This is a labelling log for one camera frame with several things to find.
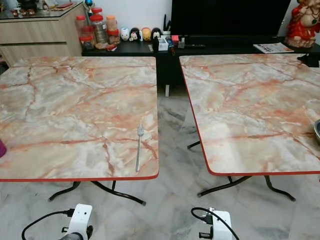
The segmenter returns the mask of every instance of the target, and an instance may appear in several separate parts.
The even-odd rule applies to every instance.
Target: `electrical cable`
[[[239,240],[239,237],[237,236],[237,234],[232,230],[232,228],[221,218],[219,217],[217,214],[215,214],[214,212],[208,210],[208,209],[205,209],[203,207],[194,207],[191,209],[191,214],[192,216],[194,216],[195,218],[201,220],[201,221],[206,221],[206,217],[201,217],[201,216],[198,216],[194,213],[195,210],[202,210],[202,211],[205,211],[213,216],[215,216],[217,219],[219,219],[229,230],[230,232],[233,234],[233,236],[235,237],[236,240]]]
[[[26,230],[28,228],[30,228],[32,225],[35,225],[36,223],[40,222],[42,219],[45,219],[49,216],[52,216],[52,215],[56,215],[56,214],[66,214],[68,217],[72,217],[72,215],[74,214],[74,211],[75,209],[71,208],[69,210],[65,210],[65,211],[55,211],[55,212],[51,212],[47,215],[44,215],[42,217],[40,217],[39,219],[35,220],[34,222],[30,223],[28,226],[26,226],[23,231],[22,231],[22,234],[21,234],[21,237],[22,237],[22,240],[26,240],[26,237],[25,237],[25,233],[26,233]]]

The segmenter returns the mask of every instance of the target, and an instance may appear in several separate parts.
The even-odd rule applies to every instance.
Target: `remote control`
[[[185,44],[184,48],[185,49],[199,49],[199,48],[205,48],[206,45],[204,44]]]

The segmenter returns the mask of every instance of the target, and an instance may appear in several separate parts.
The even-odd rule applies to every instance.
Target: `marble-pattern table top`
[[[320,69],[301,54],[181,56],[209,172],[319,174]]]
[[[140,171],[136,172],[139,123]],[[158,176],[153,57],[33,57],[0,75],[0,181]]]

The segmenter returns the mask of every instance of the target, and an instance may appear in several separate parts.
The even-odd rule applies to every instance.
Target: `white device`
[[[217,214],[220,218],[222,218],[226,224],[231,226],[231,218],[230,213],[227,211],[217,211],[214,210],[212,207],[209,210],[215,214]],[[218,218],[212,216],[213,220],[213,239],[214,240],[232,240],[232,233],[230,230],[224,225]]]
[[[208,210],[210,212],[213,212],[217,216],[219,216],[231,228],[231,219],[230,219],[229,212],[227,212],[227,211],[217,211],[212,207],[210,207]],[[207,212],[202,217],[205,219],[203,221],[203,223],[209,224],[209,225],[212,225],[212,226],[210,227],[210,233],[199,232],[199,238],[200,239],[232,240],[232,238],[233,238],[232,232],[216,216],[214,216],[211,213]]]
[[[77,204],[72,215],[69,228],[64,236],[78,233],[83,240],[88,240],[87,226],[91,215],[92,206],[85,204]]]

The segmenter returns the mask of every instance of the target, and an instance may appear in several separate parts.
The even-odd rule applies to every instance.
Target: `silver fork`
[[[140,150],[141,150],[141,136],[144,134],[144,125],[140,124],[137,129],[138,136],[139,136],[139,142],[138,142],[138,153],[136,155],[136,165],[135,165],[135,171],[139,172],[140,170]]]

